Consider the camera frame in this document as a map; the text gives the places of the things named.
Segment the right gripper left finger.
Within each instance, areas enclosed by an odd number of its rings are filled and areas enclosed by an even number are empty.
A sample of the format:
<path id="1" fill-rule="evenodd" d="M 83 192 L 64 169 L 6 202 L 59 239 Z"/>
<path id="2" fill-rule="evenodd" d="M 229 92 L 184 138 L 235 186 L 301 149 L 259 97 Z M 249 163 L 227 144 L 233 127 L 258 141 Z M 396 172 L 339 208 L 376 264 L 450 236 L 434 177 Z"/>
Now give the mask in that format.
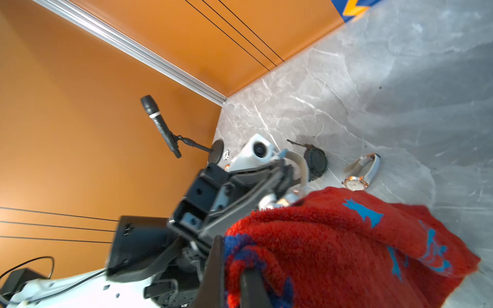
<path id="1" fill-rule="evenodd" d="M 205 273 L 191 307 L 225 307 L 224 239 L 216 236 L 205 266 Z"/>

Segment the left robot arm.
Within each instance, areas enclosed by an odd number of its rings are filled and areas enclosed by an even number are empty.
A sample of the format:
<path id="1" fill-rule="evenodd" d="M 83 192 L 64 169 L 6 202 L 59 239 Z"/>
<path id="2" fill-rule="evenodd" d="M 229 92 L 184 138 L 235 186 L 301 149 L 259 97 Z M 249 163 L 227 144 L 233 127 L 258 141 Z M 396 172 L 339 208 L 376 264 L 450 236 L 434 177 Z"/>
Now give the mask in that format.
<path id="1" fill-rule="evenodd" d="M 225 233 L 297 181 L 285 160 L 239 171 L 209 164 L 170 218 L 123 216 L 104 269 L 53 280 L 4 274 L 2 307 L 225 307 Z"/>

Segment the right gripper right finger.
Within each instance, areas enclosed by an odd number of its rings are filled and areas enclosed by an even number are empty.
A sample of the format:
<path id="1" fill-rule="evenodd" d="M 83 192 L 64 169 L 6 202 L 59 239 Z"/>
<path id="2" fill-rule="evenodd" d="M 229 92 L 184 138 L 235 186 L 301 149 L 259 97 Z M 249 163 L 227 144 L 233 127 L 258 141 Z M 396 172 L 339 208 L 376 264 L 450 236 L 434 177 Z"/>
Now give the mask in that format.
<path id="1" fill-rule="evenodd" d="M 241 274 L 240 308 L 273 308 L 260 271 L 249 268 Z"/>

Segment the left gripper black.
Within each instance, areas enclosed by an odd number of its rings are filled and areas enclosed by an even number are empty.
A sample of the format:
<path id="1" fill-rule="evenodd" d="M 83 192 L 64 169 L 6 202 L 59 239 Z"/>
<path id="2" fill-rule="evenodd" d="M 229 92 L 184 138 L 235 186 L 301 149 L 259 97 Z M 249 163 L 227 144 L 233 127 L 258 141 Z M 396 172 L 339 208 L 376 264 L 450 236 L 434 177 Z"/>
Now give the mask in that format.
<path id="1" fill-rule="evenodd" d="M 258 209 L 262 198 L 286 193 L 294 175 L 284 159 L 231 174 L 210 163 L 200 170 L 167 227 L 198 246 L 211 246 L 214 237 Z"/>

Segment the red and blue cloth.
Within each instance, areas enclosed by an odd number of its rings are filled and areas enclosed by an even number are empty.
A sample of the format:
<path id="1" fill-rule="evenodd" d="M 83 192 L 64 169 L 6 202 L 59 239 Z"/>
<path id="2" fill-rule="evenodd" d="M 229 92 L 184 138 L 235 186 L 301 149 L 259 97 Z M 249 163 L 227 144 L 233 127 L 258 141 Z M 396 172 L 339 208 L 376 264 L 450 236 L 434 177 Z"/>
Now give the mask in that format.
<path id="1" fill-rule="evenodd" d="M 480 258 L 423 205 L 328 187 L 225 234 L 225 301 L 261 272 L 274 307 L 440 307 Z"/>

